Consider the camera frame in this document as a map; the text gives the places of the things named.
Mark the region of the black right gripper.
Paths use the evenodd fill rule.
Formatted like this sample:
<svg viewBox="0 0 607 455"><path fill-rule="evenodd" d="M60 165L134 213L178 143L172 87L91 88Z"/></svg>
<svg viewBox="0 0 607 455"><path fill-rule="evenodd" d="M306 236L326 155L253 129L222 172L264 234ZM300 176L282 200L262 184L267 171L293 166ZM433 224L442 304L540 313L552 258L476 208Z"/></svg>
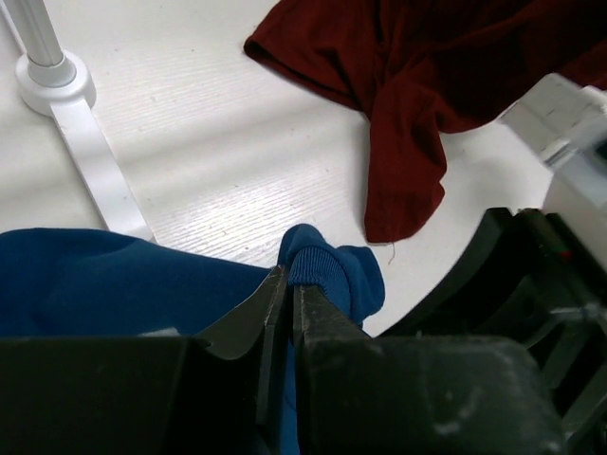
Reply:
<svg viewBox="0 0 607 455"><path fill-rule="evenodd" d="M556 212L487 209L442 281L383 333L498 336L540 366L572 454L606 451L606 271Z"/></svg>

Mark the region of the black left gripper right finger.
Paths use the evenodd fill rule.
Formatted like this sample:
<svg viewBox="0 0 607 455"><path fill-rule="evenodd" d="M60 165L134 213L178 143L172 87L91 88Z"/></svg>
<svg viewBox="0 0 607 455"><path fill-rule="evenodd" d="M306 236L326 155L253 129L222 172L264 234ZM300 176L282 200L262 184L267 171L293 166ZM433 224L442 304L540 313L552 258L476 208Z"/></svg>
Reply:
<svg viewBox="0 0 607 455"><path fill-rule="evenodd" d="M294 289L304 454L561 454L539 368L503 337L370 337L316 286Z"/></svg>

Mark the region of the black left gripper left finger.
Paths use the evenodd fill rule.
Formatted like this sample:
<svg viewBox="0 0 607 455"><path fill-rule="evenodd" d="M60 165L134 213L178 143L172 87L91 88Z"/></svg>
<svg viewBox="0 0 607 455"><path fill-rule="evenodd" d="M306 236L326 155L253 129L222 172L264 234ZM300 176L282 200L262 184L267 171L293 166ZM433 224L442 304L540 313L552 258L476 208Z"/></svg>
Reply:
<svg viewBox="0 0 607 455"><path fill-rule="evenodd" d="M1 342L5 454L276 454L286 270L193 337Z"/></svg>

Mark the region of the blue printed t-shirt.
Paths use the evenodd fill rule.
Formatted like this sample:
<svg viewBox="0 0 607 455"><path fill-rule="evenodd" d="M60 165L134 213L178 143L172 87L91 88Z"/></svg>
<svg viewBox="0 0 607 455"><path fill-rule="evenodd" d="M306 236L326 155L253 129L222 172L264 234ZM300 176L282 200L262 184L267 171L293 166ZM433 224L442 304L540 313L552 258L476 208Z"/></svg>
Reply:
<svg viewBox="0 0 607 455"><path fill-rule="evenodd" d="M366 247L288 230L270 269L193 255L107 231L33 228L1 237L1 342L19 337L193 337L286 270L280 450L304 454L297 420L294 289L316 286L360 329L385 297Z"/></svg>

